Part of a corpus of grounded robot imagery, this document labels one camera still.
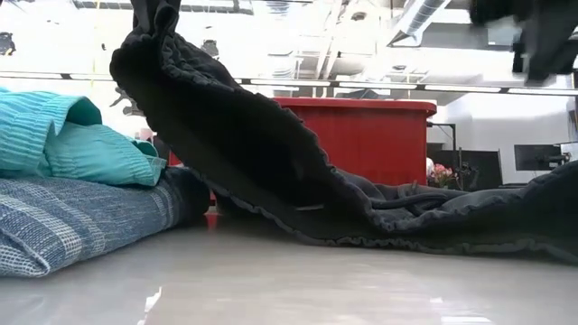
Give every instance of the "black fabric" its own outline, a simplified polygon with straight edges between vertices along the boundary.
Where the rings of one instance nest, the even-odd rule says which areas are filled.
[[[578,164],[520,190],[377,185],[332,166],[315,134],[175,32],[178,0],[135,0],[110,72],[149,125],[229,206],[310,243],[437,254],[545,252],[578,262]]]

